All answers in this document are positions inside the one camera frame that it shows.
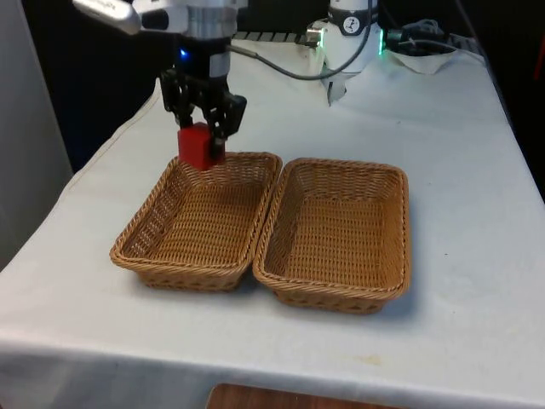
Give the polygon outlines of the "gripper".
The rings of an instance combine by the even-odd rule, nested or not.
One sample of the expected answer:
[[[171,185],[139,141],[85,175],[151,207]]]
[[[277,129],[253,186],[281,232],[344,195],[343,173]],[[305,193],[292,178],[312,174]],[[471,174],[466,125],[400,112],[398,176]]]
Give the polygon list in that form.
[[[229,91],[227,76],[231,66],[230,37],[202,39],[176,37],[176,69],[160,73],[163,106],[174,115],[181,128],[193,125],[192,115],[201,108],[209,130],[209,159],[223,161],[227,139],[236,134],[247,100]],[[208,84],[201,105],[190,82]]]

